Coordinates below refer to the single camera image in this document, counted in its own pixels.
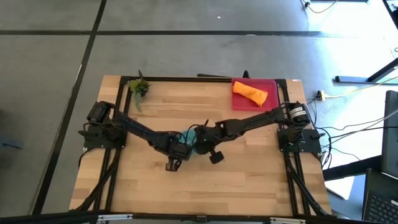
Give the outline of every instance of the small plant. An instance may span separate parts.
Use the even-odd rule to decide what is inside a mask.
[[[132,99],[139,112],[141,112],[140,104],[142,103],[142,97],[144,97],[150,87],[150,84],[144,79],[140,70],[138,70],[139,79],[131,80],[129,87],[132,93]]]

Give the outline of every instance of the laptop keyboard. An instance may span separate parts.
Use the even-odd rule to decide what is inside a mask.
[[[384,200],[371,192],[370,200],[366,208],[366,221],[398,224],[398,206],[394,205],[391,200]]]

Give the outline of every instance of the black stand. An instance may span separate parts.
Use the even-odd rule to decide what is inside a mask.
[[[398,68],[398,58],[390,62],[384,68],[377,71],[370,77],[345,77],[336,76],[336,82],[338,83],[367,83],[375,84],[380,79],[384,78],[386,75],[390,74],[392,71]],[[390,85],[398,85],[398,83],[388,83]]]
[[[347,165],[333,167],[323,171],[323,178],[325,181],[336,180],[344,177],[351,177],[354,175],[364,174],[367,169],[380,171],[381,156],[371,157],[357,162],[352,162]]]

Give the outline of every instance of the teal object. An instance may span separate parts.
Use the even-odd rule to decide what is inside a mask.
[[[189,131],[183,131],[178,141],[182,144],[185,144],[185,137],[187,137],[187,145],[189,146],[192,146],[196,141],[196,133],[193,129],[190,129]]]

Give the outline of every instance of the concrete floor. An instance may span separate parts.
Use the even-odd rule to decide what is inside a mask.
[[[100,0],[2,0],[0,29],[90,30],[99,4]],[[328,4],[312,5],[321,9]],[[100,30],[318,30],[339,37],[97,36],[44,212],[68,210],[83,145],[77,131],[96,100],[103,75],[136,75],[140,69],[147,76],[240,77],[249,70],[252,77],[301,79],[307,98],[317,90],[337,95],[361,85],[336,84],[334,76],[369,76],[394,58],[392,49],[398,45],[386,38],[391,36],[389,18],[385,12],[377,17],[386,26],[372,19],[380,11],[376,1],[339,2],[320,15],[303,11],[298,0],[108,1]],[[0,217],[29,213],[87,40],[0,36],[0,133],[25,146],[0,148]],[[390,89],[398,91],[379,86],[319,103],[318,126],[342,127],[383,116],[384,94]],[[370,102],[372,96],[377,100]],[[380,142],[369,145],[362,133],[335,146],[360,158],[377,155],[381,132],[372,134]],[[333,152],[332,166],[354,160]]]

